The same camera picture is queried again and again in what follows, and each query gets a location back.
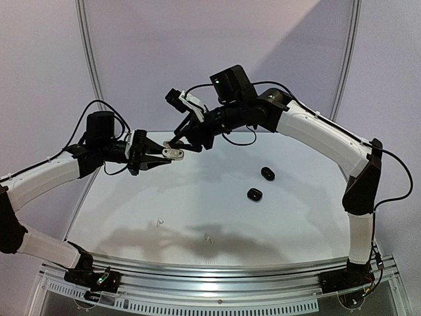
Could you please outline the white earbud charging case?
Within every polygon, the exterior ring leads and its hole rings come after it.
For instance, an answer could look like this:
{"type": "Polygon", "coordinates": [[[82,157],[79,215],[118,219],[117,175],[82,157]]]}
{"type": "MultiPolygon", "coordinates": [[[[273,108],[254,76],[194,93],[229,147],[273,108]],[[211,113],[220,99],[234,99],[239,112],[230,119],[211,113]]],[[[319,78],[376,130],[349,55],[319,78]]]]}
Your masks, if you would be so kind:
{"type": "Polygon", "coordinates": [[[162,143],[163,150],[162,150],[162,156],[170,159],[172,161],[181,161],[184,159],[184,151],[181,149],[174,149],[170,147],[169,141],[164,141],[162,143]]]}

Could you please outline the large black charging case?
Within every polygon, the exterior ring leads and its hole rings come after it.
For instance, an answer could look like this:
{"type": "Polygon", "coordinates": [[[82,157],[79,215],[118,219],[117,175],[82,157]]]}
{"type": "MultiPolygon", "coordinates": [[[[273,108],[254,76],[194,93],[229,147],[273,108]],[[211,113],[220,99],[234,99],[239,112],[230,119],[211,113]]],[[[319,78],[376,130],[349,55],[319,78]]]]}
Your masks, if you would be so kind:
{"type": "Polygon", "coordinates": [[[269,167],[263,167],[260,170],[260,173],[263,178],[265,178],[267,181],[274,181],[275,180],[275,173],[269,168],[269,167]]]}

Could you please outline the small black charging case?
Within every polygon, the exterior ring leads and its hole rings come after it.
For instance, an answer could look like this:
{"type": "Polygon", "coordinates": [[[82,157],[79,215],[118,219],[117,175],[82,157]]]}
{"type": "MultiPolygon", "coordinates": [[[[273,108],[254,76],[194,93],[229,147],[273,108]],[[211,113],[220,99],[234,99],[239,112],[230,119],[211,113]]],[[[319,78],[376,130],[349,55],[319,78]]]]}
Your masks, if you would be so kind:
{"type": "Polygon", "coordinates": [[[256,188],[251,188],[247,191],[247,197],[254,202],[259,202],[262,199],[262,192],[256,188]]]}

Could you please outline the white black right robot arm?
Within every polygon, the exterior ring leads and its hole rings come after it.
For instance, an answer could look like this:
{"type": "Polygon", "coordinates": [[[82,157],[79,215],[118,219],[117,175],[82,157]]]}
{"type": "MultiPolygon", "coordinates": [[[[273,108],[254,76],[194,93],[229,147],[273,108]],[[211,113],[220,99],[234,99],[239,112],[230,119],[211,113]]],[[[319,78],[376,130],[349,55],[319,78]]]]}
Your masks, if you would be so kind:
{"type": "Polygon", "coordinates": [[[171,148],[200,152],[211,149],[214,137],[243,126],[260,126],[293,138],[339,165],[348,176],[342,205],[349,217],[350,249],[340,273],[346,287],[366,274],[374,240],[374,202],[382,169],[382,143],[361,140],[302,104],[284,85],[274,82],[257,93],[244,68],[235,65],[210,77],[219,107],[209,111],[190,90],[171,89],[165,100],[188,112],[175,129],[171,148]]]}

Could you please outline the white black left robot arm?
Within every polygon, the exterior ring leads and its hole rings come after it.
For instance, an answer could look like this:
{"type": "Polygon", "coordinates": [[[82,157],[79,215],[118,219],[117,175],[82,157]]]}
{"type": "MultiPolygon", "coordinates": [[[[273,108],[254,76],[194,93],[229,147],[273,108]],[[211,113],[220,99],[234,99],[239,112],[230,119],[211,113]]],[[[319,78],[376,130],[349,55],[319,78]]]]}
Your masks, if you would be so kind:
{"type": "Polygon", "coordinates": [[[16,212],[52,189],[82,179],[104,163],[120,163],[131,175],[166,165],[184,157],[183,151],[163,147],[144,130],[114,135],[115,114],[96,111],[87,116],[86,131],[79,143],[66,146],[55,158],[8,176],[1,183],[1,253],[23,253],[70,269],[84,286],[98,279],[92,256],[70,242],[61,242],[20,223],[16,212]]]}

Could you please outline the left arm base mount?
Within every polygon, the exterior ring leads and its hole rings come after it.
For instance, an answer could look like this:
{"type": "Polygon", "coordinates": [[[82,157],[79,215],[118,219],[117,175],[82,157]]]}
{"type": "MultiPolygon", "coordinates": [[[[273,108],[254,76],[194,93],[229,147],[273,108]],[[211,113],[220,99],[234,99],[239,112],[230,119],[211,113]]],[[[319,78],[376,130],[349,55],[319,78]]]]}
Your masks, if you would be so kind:
{"type": "Polygon", "coordinates": [[[103,292],[116,294],[121,278],[122,274],[110,267],[97,272],[94,269],[69,269],[64,274],[66,282],[87,288],[81,298],[91,302],[98,302],[103,292]]]}

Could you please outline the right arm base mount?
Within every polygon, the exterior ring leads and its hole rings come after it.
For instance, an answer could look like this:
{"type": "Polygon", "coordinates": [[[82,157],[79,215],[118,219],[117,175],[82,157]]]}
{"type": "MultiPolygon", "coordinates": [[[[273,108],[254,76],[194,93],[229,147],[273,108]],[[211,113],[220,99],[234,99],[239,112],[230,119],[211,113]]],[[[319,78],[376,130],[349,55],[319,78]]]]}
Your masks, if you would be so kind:
{"type": "Polygon", "coordinates": [[[378,281],[375,280],[371,264],[367,262],[364,265],[359,265],[347,261],[346,267],[330,272],[320,273],[318,276],[318,283],[322,289],[323,294],[340,292],[359,286],[366,286],[363,296],[372,293],[379,285],[384,271],[384,263],[382,260],[376,263],[380,276],[378,281]]]}

